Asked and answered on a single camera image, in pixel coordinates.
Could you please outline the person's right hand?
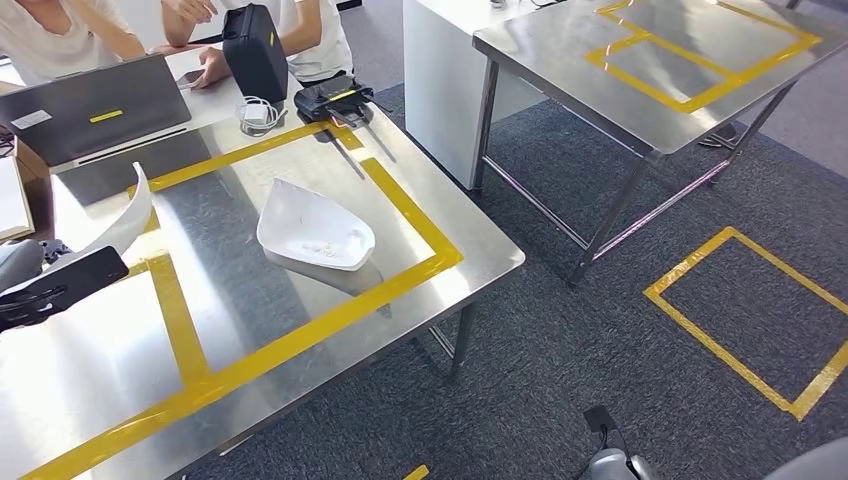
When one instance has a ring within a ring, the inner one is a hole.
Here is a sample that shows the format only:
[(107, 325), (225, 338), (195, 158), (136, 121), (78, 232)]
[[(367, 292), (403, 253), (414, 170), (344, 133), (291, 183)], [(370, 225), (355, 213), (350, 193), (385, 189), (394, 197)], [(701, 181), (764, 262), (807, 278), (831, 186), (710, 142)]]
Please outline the person's right hand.
[(164, 0), (163, 5), (191, 24), (208, 23), (218, 14), (216, 6), (208, 0)]

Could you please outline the person's left hand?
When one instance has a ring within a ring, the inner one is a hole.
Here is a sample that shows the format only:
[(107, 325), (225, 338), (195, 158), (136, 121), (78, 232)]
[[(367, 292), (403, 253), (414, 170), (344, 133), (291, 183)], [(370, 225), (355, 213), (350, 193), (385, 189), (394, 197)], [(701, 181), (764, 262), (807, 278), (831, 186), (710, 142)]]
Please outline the person's left hand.
[(200, 51), (198, 58), (203, 67), (203, 73), (193, 89), (207, 88), (231, 76), (231, 69), (222, 50), (207, 47)]

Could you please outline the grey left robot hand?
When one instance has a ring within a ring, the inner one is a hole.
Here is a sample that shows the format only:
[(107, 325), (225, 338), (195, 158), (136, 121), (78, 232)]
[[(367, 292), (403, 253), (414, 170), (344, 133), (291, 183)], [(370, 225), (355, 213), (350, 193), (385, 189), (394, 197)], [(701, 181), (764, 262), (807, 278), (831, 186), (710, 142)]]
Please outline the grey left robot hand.
[(1, 245), (1, 295), (41, 293), (59, 284), (53, 265), (73, 251), (60, 240), (25, 239)]

